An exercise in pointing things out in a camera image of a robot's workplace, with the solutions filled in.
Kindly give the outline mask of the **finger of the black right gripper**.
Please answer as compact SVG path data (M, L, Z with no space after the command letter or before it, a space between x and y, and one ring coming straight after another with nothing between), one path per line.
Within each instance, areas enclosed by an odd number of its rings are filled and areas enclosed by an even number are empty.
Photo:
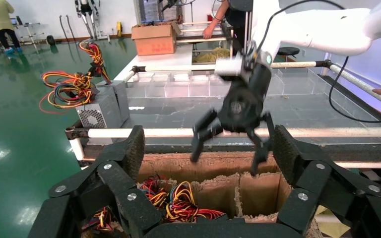
M209 110L193 127L193 139L191 141L190 161L196 163L202 153L204 142L223 132L220 123L211 125L217 118L216 110Z
M260 137L255 133L254 128L247 128L246 133L249 139L254 144L254 158L251 165L251 176L256 176L258 173L258 166L261 163L266 162L269 152L272 150L273 137L274 137L274 123L272 121L272 117L270 112L266 112L260 118L260 121L265 121L267 125L268 135L269 137L263 141Z

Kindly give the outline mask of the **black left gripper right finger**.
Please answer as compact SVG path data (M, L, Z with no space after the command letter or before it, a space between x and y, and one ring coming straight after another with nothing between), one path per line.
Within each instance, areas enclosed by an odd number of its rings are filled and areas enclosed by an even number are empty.
M381 238L381 185L334 163L317 145L274 129L273 156L292 191L277 221L305 235L319 206L349 226L354 238Z

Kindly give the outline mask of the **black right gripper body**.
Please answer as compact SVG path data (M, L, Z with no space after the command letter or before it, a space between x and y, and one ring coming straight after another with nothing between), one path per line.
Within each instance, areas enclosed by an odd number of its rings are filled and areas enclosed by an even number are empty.
M224 130L254 130L261 122L264 100L271 81L271 69L256 63L253 71L238 76L225 76L231 80L218 119Z

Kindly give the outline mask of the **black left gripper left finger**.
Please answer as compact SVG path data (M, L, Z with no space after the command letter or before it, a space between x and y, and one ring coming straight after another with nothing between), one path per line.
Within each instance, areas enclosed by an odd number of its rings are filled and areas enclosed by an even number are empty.
M106 206L128 237L144 237L161 223L160 212L136 186L144 146L143 127L136 125L127 139L106 146L89 167L53 185L28 237L78 238L85 221Z

